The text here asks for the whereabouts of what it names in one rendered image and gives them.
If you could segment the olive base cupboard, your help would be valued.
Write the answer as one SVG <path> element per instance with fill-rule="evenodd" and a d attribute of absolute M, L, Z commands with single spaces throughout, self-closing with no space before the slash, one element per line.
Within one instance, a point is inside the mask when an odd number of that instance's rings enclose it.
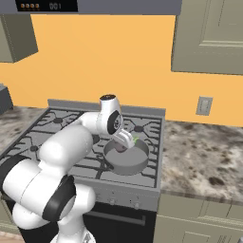
<path fill-rule="evenodd" d="M 7 203 L 0 198 L 0 231 L 10 234 L 19 234 L 19 229 L 12 220 Z"/>

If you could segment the dark grey small appliance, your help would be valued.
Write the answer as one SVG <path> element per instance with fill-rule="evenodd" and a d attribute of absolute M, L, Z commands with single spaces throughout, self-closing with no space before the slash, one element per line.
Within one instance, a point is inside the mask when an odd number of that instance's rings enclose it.
<path fill-rule="evenodd" d="M 9 89 L 0 84 L 0 115 L 13 108 L 12 99 L 9 93 Z"/>

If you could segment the olive base cupboard door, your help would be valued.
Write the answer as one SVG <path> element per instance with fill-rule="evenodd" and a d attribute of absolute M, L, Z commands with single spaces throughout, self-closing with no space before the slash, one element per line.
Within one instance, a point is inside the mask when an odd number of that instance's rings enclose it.
<path fill-rule="evenodd" d="M 238 243 L 243 229 L 158 215 L 154 243 Z"/>

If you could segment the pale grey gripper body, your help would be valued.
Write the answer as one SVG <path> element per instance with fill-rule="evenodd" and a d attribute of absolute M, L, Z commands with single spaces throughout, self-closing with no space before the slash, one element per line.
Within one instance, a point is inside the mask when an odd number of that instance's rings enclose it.
<path fill-rule="evenodd" d="M 115 140 L 127 149 L 130 149 L 135 146 L 133 136 L 124 129 L 117 131 L 113 135 L 113 140 Z"/>

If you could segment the grey pot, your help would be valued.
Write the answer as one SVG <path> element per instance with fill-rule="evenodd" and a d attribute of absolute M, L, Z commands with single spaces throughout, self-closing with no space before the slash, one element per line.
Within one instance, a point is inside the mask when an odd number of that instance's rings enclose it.
<path fill-rule="evenodd" d="M 116 143 L 111 140 L 104 147 L 103 156 L 113 173 L 132 176 L 141 172 L 147 166 L 149 147 L 143 140 L 137 140 L 134 147 L 118 152 Z"/>

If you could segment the olive drawer front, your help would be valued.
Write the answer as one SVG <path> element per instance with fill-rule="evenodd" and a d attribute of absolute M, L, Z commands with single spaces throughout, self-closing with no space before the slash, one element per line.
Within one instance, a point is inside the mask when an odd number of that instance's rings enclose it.
<path fill-rule="evenodd" d="M 208 201 L 203 203 L 203 209 L 200 215 L 210 219 L 243 222 L 243 206 Z"/>
<path fill-rule="evenodd" d="M 202 199 L 161 194 L 158 214 L 185 219 L 198 217 L 202 205 Z"/>

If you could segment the olive wall cupboard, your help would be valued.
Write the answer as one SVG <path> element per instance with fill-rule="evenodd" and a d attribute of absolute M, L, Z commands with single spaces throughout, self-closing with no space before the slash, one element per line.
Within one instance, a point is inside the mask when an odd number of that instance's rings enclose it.
<path fill-rule="evenodd" d="M 243 75 L 243 0 L 182 0 L 171 70 Z"/>
<path fill-rule="evenodd" d="M 0 14 L 0 63 L 16 63 L 37 52 L 31 17 Z"/>

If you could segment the grey microwave oven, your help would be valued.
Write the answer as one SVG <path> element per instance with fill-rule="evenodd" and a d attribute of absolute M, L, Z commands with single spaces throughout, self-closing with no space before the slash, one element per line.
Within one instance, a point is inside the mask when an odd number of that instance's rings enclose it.
<path fill-rule="evenodd" d="M 0 0 L 2 14 L 180 15 L 182 0 Z"/>

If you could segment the grey wall socket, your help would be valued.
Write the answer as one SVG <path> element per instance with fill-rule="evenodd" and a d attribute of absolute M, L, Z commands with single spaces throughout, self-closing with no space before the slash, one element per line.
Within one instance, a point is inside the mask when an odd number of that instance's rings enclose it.
<path fill-rule="evenodd" d="M 196 114 L 208 116 L 211 111 L 213 99 L 211 97 L 199 97 L 196 107 Z"/>

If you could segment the grey gas stove hob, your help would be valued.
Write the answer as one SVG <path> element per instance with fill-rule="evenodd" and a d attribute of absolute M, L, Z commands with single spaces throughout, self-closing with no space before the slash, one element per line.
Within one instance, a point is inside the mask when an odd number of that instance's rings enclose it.
<path fill-rule="evenodd" d="M 0 164 L 14 155 L 38 161 L 39 149 L 51 135 L 78 119 L 84 112 L 97 111 L 99 108 L 96 103 L 50 99 L 48 108 L 0 154 Z M 110 204 L 109 199 L 115 198 L 114 205 L 134 208 L 134 204 L 139 202 L 140 209 L 155 211 L 160 194 L 165 111 L 161 108 L 124 105 L 121 112 L 124 129 L 149 147 L 146 168 L 134 176 L 112 173 L 103 158 L 103 148 L 109 138 L 98 136 L 94 139 L 91 152 L 72 167 L 70 174 L 77 183 L 92 187 L 99 202 Z"/>

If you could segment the purple eggplant with green stem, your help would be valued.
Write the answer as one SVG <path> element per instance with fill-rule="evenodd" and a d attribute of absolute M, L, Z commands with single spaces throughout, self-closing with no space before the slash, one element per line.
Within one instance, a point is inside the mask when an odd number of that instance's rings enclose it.
<path fill-rule="evenodd" d="M 138 137 L 134 137 L 134 138 L 133 138 L 133 142 L 137 142 L 138 139 L 139 139 Z M 116 149 L 116 151 L 117 151 L 118 153 L 123 153 L 124 151 L 127 150 L 127 148 L 126 148 L 125 146 L 121 145 L 121 144 L 118 143 L 118 142 L 115 142 L 115 149 Z"/>

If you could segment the black oven door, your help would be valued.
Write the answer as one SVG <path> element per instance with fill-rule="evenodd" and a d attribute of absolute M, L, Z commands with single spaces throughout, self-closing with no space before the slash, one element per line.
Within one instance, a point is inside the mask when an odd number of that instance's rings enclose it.
<path fill-rule="evenodd" d="M 136 210 L 118 205 L 96 202 L 90 212 L 100 212 L 142 219 L 146 216 L 145 226 L 99 218 L 84 214 L 84 225 L 94 235 L 96 243 L 153 243 L 157 213 L 154 211 Z M 58 233 L 57 223 L 33 230 L 19 228 L 25 243 L 49 243 Z"/>

